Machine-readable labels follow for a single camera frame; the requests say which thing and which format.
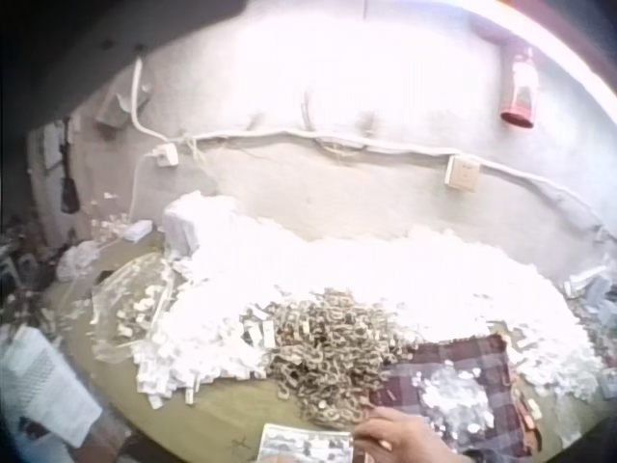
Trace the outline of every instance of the banknote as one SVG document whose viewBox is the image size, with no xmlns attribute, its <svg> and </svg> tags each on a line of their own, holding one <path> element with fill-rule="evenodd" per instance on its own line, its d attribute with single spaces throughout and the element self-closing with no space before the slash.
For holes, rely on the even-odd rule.
<svg viewBox="0 0 617 463">
<path fill-rule="evenodd" d="M 287 456 L 294 463 L 351 463 L 353 454 L 348 432 L 312 431 L 267 423 L 261 434 L 257 462 Z"/>
</svg>

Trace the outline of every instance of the cable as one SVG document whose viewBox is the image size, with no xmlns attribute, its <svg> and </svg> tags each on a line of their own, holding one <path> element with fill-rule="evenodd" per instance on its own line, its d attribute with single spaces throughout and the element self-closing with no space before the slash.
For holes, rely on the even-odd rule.
<svg viewBox="0 0 617 463">
<path fill-rule="evenodd" d="M 142 68 L 144 64 L 140 57 L 137 57 L 135 61 L 135 68 L 133 70 L 133 83 L 131 85 L 131 121 L 137 130 L 145 133 L 146 135 L 151 135 L 152 137 L 156 137 L 164 142 L 169 142 L 169 139 L 165 135 L 161 135 L 154 130 L 150 130 L 149 128 L 143 127 L 139 120 L 137 119 L 137 95 L 139 93 L 139 84 L 142 80 Z"/>
<path fill-rule="evenodd" d="M 304 98 L 302 99 L 302 104 L 300 106 L 300 109 L 302 110 L 302 119 L 305 123 L 305 129 L 310 132 L 314 132 L 315 125 L 312 123 L 312 120 L 310 119 L 309 105 L 310 105 L 309 91 L 305 91 Z M 328 144 L 322 142 L 321 140 L 314 140 L 314 143 L 317 147 L 321 148 L 322 150 L 330 152 L 338 157 L 355 156 L 356 154 L 359 154 L 360 152 L 364 151 L 364 149 L 366 148 L 366 146 L 361 146 L 360 148 L 353 148 L 352 150 L 347 151 L 345 149 L 337 150 L 334 147 L 329 147 Z"/>
<path fill-rule="evenodd" d="M 143 154 L 137 161 L 137 164 L 135 165 L 135 171 L 133 172 L 133 191 L 131 193 L 131 205 L 128 208 L 128 214 L 127 214 L 127 218 L 129 223 L 133 222 L 133 212 L 135 212 L 135 200 L 137 199 L 137 186 L 139 185 L 137 179 L 139 176 L 139 170 L 140 167 L 142 166 L 142 162 L 144 161 L 144 159 L 147 159 L 149 157 L 155 157 L 155 155 L 152 152 L 147 152 L 146 154 Z"/>
<path fill-rule="evenodd" d="M 254 139 L 254 138 L 272 138 L 278 136 L 291 136 L 296 138 L 302 138 L 306 140 L 313 140 L 318 143 L 320 146 L 324 147 L 323 144 L 338 144 L 342 147 L 349 147 L 351 145 L 350 150 L 356 150 L 357 146 L 363 147 L 364 150 L 370 152 L 376 152 L 380 154 L 388 154 L 388 155 L 404 155 L 404 154 L 421 154 L 424 156 L 430 157 L 449 157 L 452 155 L 460 155 L 466 156 L 479 162 L 483 167 L 487 169 L 501 172 L 510 177 L 522 178 L 531 182 L 542 183 L 570 198 L 574 199 L 577 203 L 581 204 L 585 207 L 589 213 L 592 215 L 594 220 L 598 223 L 602 231 L 605 231 L 607 235 L 614 241 L 617 241 L 617 234 L 608 230 L 604 221 L 601 219 L 600 215 L 596 212 L 592 205 L 586 202 L 583 198 L 577 195 L 574 191 L 570 190 L 567 187 L 558 185 L 557 183 L 549 180 L 545 177 L 536 176 L 535 174 L 529 174 L 523 171 L 519 171 L 517 169 L 508 167 L 503 164 L 499 164 L 494 161 L 490 161 L 483 157 L 480 157 L 475 154 L 466 154 L 461 150 L 457 150 L 454 148 L 429 148 L 423 147 L 421 145 L 416 145 L 413 143 L 395 143 L 395 142 L 386 142 L 375 140 L 372 138 L 366 138 L 358 135 L 349 135 L 349 134 L 340 134 L 335 132 L 326 132 L 326 131 L 317 131 L 317 130 L 304 130 L 298 128 L 289 128 L 289 127 L 279 127 L 279 128 L 270 128 L 270 129 L 262 129 L 262 130 L 218 130 L 214 132 L 207 132 L 196 136 L 185 135 L 179 138 L 167 138 L 160 133 L 154 132 L 147 128 L 144 128 L 139 124 L 137 119 L 137 89 L 139 87 L 139 82 L 141 78 L 141 69 L 142 69 L 142 60 L 140 58 L 135 62 L 135 72 L 133 74 L 133 86 L 131 90 L 131 121 L 135 127 L 148 134 L 152 135 L 156 138 L 164 140 L 169 143 L 182 144 L 186 143 L 191 148 L 193 156 L 197 159 L 200 158 L 204 160 L 205 156 L 202 151 L 199 151 L 197 148 L 197 142 L 204 142 L 209 140 L 229 140 L 233 138 L 238 139 Z M 303 117 L 305 119 L 305 123 L 307 122 L 306 108 L 303 106 Z M 327 147 L 326 150 L 329 152 L 333 152 L 335 154 L 345 154 L 346 151 L 337 152 L 337 150 L 330 150 L 330 147 Z M 131 200 L 131 206 L 134 203 L 134 198 Z"/>
</svg>

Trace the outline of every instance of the wall outlet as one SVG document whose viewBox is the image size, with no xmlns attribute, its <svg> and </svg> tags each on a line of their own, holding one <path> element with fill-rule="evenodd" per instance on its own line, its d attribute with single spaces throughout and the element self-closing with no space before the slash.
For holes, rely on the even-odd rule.
<svg viewBox="0 0 617 463">
<path fill-rule="evenodd" d="M 158 167 L 172 167 L 177 166 L 179 163 L 177 148 L 173 143 L 159 145 L 154 149 L 154 155 L 156 156 Z"/>
<path fill-rule="evenodd" d="M 475 191 L 480 163 L 464 155 L 452 155 L 445 172 L 445 184 L 464 191 Z"/>
</svg>

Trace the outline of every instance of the table surface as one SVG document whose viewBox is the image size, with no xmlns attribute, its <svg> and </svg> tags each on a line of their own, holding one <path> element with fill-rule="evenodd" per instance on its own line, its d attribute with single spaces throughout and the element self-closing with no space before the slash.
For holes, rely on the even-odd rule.
<svg viewBox="0 0 617 463">
<path fill-rule="evenodd" d="M 161 250 L 163 237 L 152 233 L 138 244 L 118 242 L 101 253 L 88 277 L 73 284 L 51 287 L 47 292 L 50 306 L 57 315 L 70 311 L 70 302 L 84 297 L 102 270 L 116 270 L 145 253 Z M 256 458 L 263 425 L 267 422 L 316 429 L 302 420 L 293 400 L 277 398 L 276 385 L 270 380 L 217 380 L 202 386 L 192 406 L 175 393 L 159 410 L 152 410 L 145 395 L 137 393 L 137 367 L 131 360 L 111 365 L 94 359 L 92 313 L 85 312 L 61 331 L 64 349 L 78 369 L 90 377 L 94 390 L 109 400 L 123 417 L 150 439 L 188 462 L 247 462 Z M 536 399 L 544 417 L 537 422 L 543 437 L 543 451 L 535 461 L 546 461 L 562 449 L 555 433 L 555 398 L 542 398 L 533 388 L 521 387 L 527 397 Z M 591 403 L 574 398 L 571 402 L 585 433 L 606 414 L 608 405 L 597 393 Z"/>
</svg>

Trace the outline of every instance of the checkered fabric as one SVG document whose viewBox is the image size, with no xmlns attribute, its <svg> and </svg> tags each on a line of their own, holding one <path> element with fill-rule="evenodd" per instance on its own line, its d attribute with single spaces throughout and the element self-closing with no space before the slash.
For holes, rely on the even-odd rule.
<svg viewBox="0 0 617 463">
<path fill-rule="evenodd" d="M 484 436 L 471 436 L 472 446 L 475 449 L 494 450 L 504 457 L 528 456 L 523 444 L 521 421 L 511 395 L 505 349 L 506 343 L 499 335 L 456 340 L 448 344 L 421 344 L 411 361 L 390 369 L 391 378 L 384 389 L 371 396 L 371 402 L 410 415 L 427 416 L 419 390 L 412 384 L 412 377 L 417 372 L 428 378 L 436 369 L 442 368 L 446 360 L 451 361 L 459 371 L 480 368 L 481 374 L 476 381 L 489 399 L 495 427 L 487 429 Z M 457 447 L 455 442 L 447 443 L 453 448 Z"/>
</svg>

